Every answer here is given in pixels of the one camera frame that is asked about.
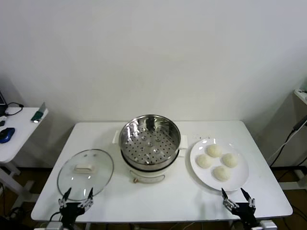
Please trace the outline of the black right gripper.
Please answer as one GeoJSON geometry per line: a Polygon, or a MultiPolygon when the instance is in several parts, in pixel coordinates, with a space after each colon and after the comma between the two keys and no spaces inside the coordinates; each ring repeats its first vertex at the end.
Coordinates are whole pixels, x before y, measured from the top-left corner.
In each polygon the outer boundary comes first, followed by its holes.
{"type": "Polygon", "coordinates": [[[234,210],[234,215],[240,218],[244,229],[252,229],[253,227],[257,227],[259,224],[254,216],[256,211],[255,199],[252,198],[243,188],[240,189],[244,198],[246,199],[246,202],[233,202],[228,198],[225,190],[222,188],[223,205],[228,211],[234,210]]]}

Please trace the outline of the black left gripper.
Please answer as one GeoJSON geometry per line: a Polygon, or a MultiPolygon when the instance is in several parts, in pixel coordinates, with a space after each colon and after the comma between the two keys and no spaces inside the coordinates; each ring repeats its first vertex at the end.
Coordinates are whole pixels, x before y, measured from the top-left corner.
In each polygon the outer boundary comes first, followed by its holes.
{"type": "Polygon", "coordinates": [[[84,214],[93,205],[93,188],[91,188],[88,198],[83,202],[66,203],[71,192],[71,187],[64,193],[62,199],[58,200],[59,211],[62,215],[61,222],[64,228],[73,228],[78,216],[84,214]]]}

